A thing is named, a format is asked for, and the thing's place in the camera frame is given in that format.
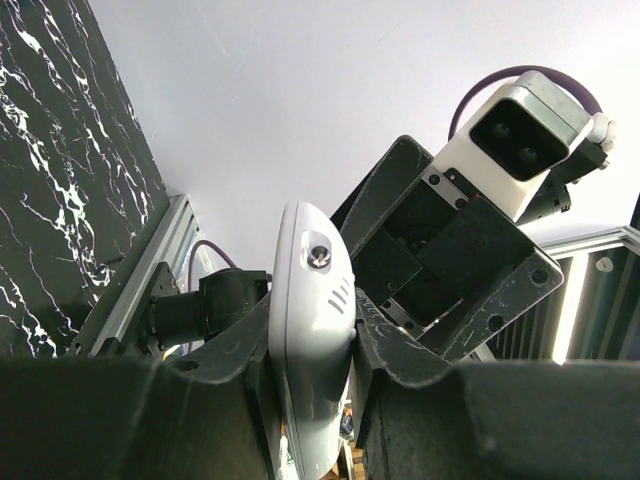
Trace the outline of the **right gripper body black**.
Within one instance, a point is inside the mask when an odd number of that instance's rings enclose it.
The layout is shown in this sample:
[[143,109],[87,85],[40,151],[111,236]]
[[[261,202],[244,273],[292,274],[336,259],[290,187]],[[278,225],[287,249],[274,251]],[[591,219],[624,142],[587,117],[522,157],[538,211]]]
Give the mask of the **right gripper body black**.
[[396,302],[429,326],[529,253],[527,237],[457,171],[429,169],[352,262],[377,306]]

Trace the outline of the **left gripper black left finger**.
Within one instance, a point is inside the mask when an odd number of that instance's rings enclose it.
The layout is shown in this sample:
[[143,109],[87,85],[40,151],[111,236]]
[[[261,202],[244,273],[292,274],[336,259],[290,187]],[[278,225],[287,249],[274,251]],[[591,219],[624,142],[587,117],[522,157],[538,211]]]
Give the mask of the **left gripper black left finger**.
[[272,479],[269,304],[174,361],[5,358],[5,479]]

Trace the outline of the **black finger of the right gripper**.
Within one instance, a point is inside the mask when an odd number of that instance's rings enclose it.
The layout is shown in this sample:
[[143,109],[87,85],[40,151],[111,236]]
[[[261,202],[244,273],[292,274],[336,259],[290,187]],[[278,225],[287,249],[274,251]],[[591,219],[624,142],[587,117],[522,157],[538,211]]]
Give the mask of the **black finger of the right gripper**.
[[559,264],[535,248],[475,289],[418,342],[449,363],[468,357],[515,319],[562,285]]
[[433,159],[413,137],[399,136],[331,215],[351,260],[415,188]]

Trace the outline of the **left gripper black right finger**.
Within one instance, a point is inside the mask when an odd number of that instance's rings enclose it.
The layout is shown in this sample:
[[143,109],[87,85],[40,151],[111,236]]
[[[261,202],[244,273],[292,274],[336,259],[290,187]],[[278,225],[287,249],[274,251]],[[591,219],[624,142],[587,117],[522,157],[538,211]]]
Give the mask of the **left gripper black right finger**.
[[353,415],[370,479],[635,479],[635,362],[450,364],[357,296]]

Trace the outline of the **white remote control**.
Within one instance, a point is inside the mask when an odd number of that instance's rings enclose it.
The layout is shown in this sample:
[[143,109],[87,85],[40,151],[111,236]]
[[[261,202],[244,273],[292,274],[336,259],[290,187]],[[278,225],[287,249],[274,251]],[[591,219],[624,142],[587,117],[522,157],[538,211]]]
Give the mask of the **white remote control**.
[[301,479],[322,478],[339,456],[355,316],[355,277],[338,229],[310,203],[287,204],[270,291],[268,349]]

